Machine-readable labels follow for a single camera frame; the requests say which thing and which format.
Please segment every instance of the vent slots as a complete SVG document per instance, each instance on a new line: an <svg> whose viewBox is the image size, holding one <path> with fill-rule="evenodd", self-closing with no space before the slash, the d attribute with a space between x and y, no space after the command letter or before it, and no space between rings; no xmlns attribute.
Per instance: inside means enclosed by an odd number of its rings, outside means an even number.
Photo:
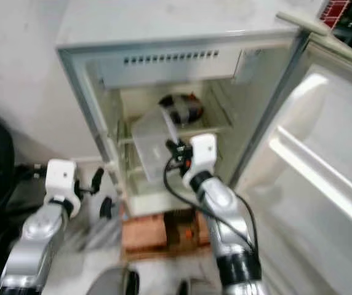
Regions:
<svg viewBox="0 0 352 295"><path fill-rule="evenodd" d="M220 55L219 50L206 50L198 52L179 52L172 54L153 54L124 57L124 65L145 65L149 63L167 63L171 61L188 61L188 60L203 60L217 58Z"/></svg>

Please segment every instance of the white plastic container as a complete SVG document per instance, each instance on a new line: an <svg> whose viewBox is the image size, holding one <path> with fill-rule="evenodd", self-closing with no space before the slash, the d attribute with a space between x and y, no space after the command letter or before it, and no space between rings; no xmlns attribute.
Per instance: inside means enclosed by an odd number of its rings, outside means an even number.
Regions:
<svg viewBox="0 0 352 295"><path fill-rule="evenodd" d="M147 180L157 183L171 153L166 148L167 140L177 141L177 131L168 113L159 105L147 112L132 126L134 140Z"/></svg>

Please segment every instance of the refrigerator top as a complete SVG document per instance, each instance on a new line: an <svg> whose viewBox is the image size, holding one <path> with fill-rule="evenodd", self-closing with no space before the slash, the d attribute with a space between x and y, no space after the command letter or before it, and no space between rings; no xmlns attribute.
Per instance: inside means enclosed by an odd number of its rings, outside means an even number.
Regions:
<svg viewBox="0 0 352 295"><path fill-rule="evenodd" d="M318 16L327 0L70 0L59 47L294 33L278 11Z"/></svg>

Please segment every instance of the white wall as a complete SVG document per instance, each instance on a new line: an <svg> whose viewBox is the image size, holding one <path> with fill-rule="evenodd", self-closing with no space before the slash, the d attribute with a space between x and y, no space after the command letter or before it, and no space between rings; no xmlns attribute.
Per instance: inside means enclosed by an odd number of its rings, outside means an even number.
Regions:
<svg viewBox="0 0 352 295"><path fill-rule="evenodd" d="M96 157L54 50L67 0L0 0L0 118L17 160Z"/></svg>

